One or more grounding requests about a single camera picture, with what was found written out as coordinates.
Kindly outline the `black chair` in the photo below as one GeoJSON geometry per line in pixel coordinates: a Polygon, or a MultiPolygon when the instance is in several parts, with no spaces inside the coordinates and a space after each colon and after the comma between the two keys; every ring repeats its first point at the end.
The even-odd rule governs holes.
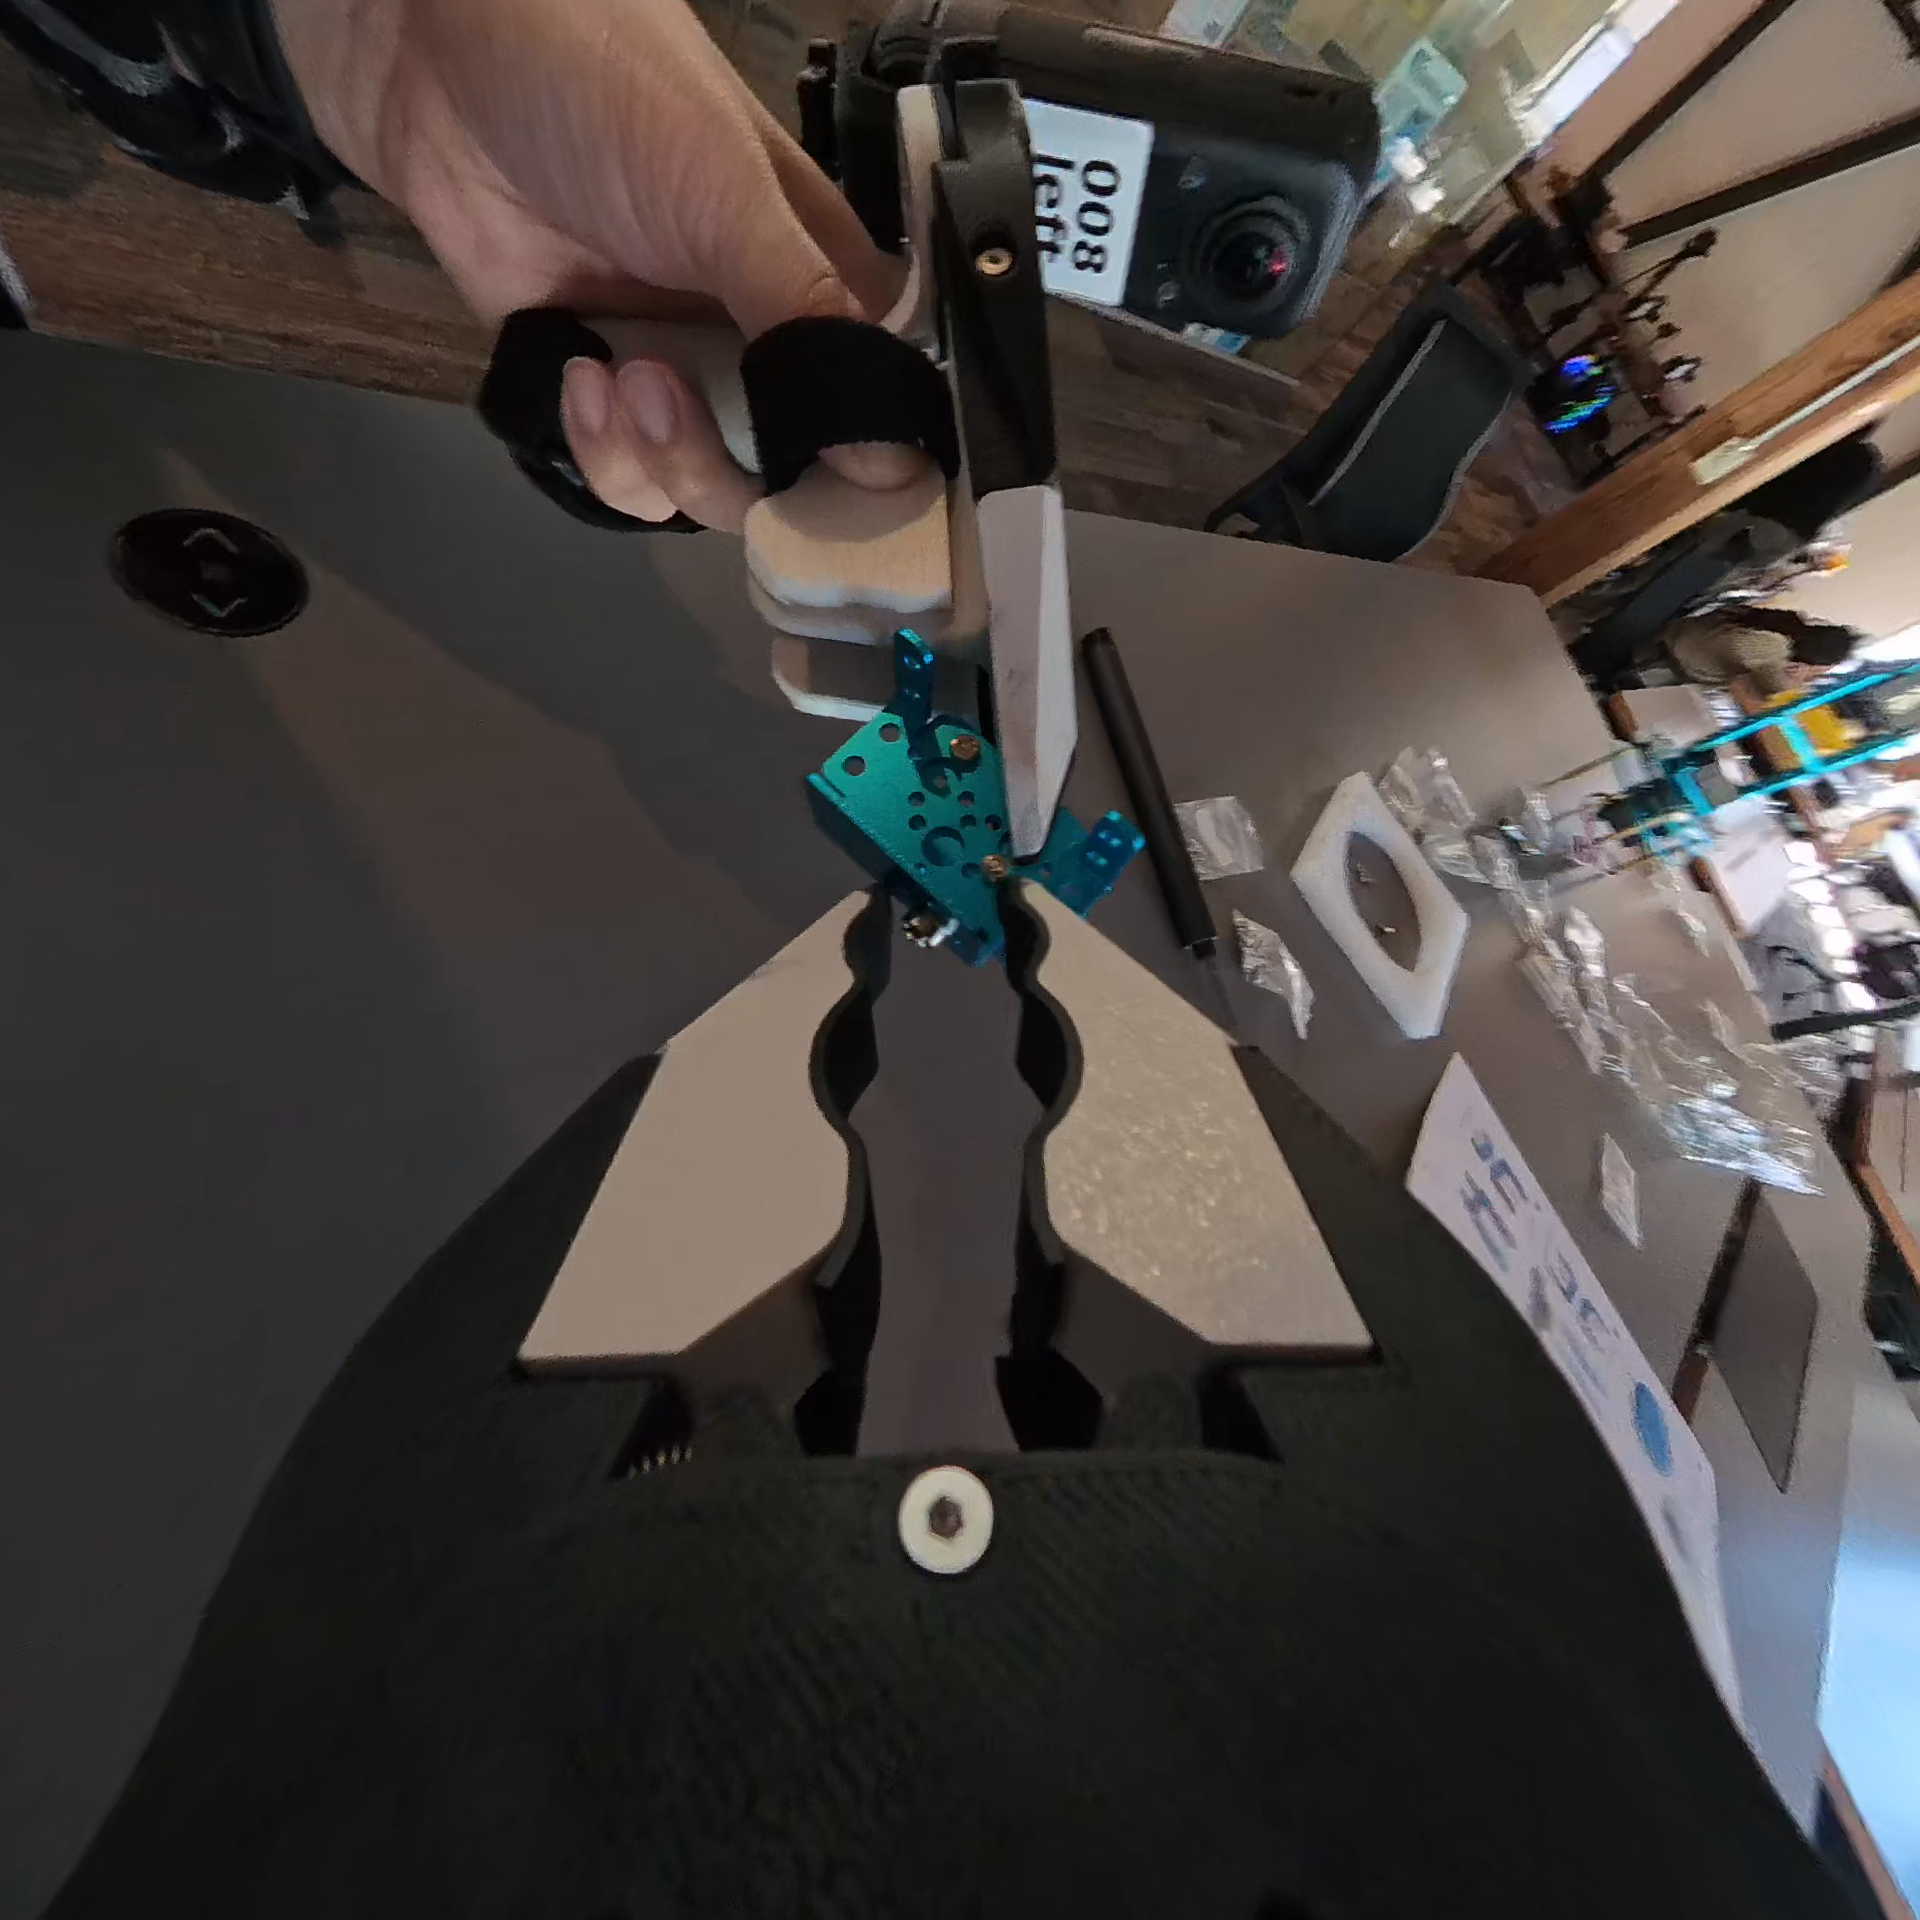
{"type": "Polygon", "coordinates": [[[1400,562],[1445,520],[1527,382],[1530,364],[1478,304],[1432,282],[1308,431],[1209,512],[1204,532],[1400,562]]]}

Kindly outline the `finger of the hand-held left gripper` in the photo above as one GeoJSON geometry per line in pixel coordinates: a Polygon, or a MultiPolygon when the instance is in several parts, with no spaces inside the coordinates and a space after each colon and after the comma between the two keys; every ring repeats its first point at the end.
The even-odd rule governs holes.
{"type": "Polygon", "coordinates": [[[1015,856],[1043,856],[1077,751],[1074,627],[1059,484],[979,499],[989,674],[1015,856]]]}

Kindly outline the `wooden post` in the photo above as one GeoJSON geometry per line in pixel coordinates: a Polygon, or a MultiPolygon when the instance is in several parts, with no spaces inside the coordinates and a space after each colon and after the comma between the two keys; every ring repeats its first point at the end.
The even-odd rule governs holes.
{"type": "Polygon", "coordinates": [[[1629,459],[1477,579],[1543,608],[1642,559],[1748,491],[1881,422],[1915,394],[1915,278],[1902,278],[1802,350],[1752,375],[1662,446],[1629,459]]]}

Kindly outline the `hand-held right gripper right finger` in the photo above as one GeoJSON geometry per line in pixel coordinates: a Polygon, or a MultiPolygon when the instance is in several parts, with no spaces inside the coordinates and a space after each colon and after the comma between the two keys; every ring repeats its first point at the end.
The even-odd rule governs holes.
{"type": "Polygon", "coordinates": [[[1039,1103],[995,1354],[1015,1446],[1098,1446],[1141,1390],[1209,1432],[1244,1372],[1372,1366],[1260,1056],[1035,881],[1006,881],[1000,915],[1039,1103]]]}

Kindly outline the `crumpled clear screw bag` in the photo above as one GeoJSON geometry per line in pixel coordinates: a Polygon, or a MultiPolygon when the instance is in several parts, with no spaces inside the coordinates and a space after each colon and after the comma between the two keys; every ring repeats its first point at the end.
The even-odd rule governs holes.
{"type": "Polygon", "coordinates": [[[1244,910],[1234,909],[1234,955],[1238,955],[1238,973],[1248,988],[1272,995],[1286,1020],[1289,1030],[1297,1036],[1297,1043],[1308,1039],[1308,1022],[1315,1014],[1315,992],[1308,988],[1308,973],[1303,971],[1303,964],[1292,957],[1292,951],[1286,947],[1286,940],[1248,917],[1244,910]]]}

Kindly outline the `person's left hand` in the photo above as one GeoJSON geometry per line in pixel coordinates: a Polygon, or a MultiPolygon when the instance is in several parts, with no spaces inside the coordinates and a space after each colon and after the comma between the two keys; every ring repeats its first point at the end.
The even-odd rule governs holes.
{"type": "Polygon", "coordinates": [[[485,320],[880,320],[848,203],[684,5],[275,5],[324,148],[485,320]]]}

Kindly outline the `black electric screwdriver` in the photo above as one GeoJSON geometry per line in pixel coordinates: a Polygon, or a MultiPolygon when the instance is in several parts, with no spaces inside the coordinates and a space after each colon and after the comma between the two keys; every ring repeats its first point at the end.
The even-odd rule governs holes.
{"type": "Polygon", "coordinates": [[[1189,955],[1194,980],[1204,988],[1201,1000],[1211,1020],[1228,1031],[1228,1043],[1244,1046],[1211,909],[1204,905],[1189,843],[1113,633],[1095,627],[1080,636],[1080,659],[1121,783],[1125,788],[1125,800],[1144,834],[1144,852],[1157,874],[1171,940],[1189,955]]]}

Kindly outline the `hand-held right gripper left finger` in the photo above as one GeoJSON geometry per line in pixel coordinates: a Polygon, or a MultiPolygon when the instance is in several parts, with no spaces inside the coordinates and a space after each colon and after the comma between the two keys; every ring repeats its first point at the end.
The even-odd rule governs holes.
{"type": "Polygon", "coordinates": [[[880,1302],[855,1108],[892,933],[885,894],[853,893],[658,1046],[523,1372],[757,1397],[803,1453],[855,1451],[880,1302]]]}

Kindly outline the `flat clear screw bag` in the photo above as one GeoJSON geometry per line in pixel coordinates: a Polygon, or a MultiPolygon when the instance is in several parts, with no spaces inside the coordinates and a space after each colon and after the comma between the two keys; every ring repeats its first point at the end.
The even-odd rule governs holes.
{"type": "Polygon", "coordinates": [[[1266,866],[1257,820],[1234,793],[1182,800],[1171,815],[1197,881],[1260,874],[1266,866]]]}

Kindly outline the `dark desk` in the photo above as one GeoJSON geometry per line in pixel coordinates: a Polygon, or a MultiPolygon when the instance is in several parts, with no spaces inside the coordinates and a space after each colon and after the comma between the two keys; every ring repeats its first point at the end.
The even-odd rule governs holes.
{"type": "Polygon", "coordinates": [[[1252,803],[1260,1111],[1378,1345],[1015,1446],[1003,964],[892,947],[855,1451],[516,1351],[650,1058],[865,889],[725,536],[454,410],[4,344],[6,1916],[1846,1916],[1517,1314],[1407,1196],[1445,1058],[1592,1093],[1469,933],[1404,1043],[1277,874],[1404,743],[1597,738],[1543,616],[1069,512],[1182,800],[1252,803]],[[194,633],[118,525],[309,579],[194,633]]]}

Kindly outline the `instruction booklet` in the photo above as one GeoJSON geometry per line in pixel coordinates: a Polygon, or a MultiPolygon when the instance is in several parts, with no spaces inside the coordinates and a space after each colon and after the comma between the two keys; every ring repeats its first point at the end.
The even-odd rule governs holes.
{"type": "Polygon", "coordinates": [[[1689,1633],[1743,1727],[1708,1453],[1464,1056],[1451,1056],[1432,1089],[1404,1189],[1496,1284],[1582,1408],[1651,1534],[1689,1633]]]}

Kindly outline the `blue metal bracket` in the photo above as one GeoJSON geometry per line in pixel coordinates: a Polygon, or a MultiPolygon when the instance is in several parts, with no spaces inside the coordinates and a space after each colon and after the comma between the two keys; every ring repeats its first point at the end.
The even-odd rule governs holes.
{"type": "Polygon", "coordinates": [[[938,652],[901,627],[892,695],[809,775],[828,839],[901,909],[908,938],[966,966],[1003,964],[1000,889],[1023,878],[1092,915],[1144,852],[1124,815],[1080,827],[1059,811],[1043,852],[1019,856],[1000,744],[938,702],[938,652]]]}

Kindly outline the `clear bags pile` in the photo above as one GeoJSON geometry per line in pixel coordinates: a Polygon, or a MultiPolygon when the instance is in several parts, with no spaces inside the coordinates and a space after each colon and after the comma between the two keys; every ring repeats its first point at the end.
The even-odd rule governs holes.
{"type": "Polygon", "coordinates": [[[1521,947],[1521,973],[1582,1066],[1642,1114],[1665,1153],[1787,1196],[1819,1192],[1807,1067],[1776,1043],[1748,1039],[1710,992],[1659,983],[1622,933],[1597,922],[1602,878],[1668,924],[1665,940],[1708,957],[1708,910],[1691,901],[1685,859],[1704,822],[1668,800],[1672,761],[1617,749],[1561,781],[1469,803],[1451,758],[1404,749],[1383,771],[1383,803],[1427,859],[1492,889],[1521,947]]]}

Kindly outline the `round black desk grommet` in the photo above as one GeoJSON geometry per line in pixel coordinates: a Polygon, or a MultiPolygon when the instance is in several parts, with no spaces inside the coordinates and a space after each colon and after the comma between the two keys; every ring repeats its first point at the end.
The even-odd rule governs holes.
{"type": "Polygon", "coordinates": [[[206,636],[272,636],[309,600],[293,549],[219,511],[151,511],[118,525],[110,574],[140,608],[206,636]]]}

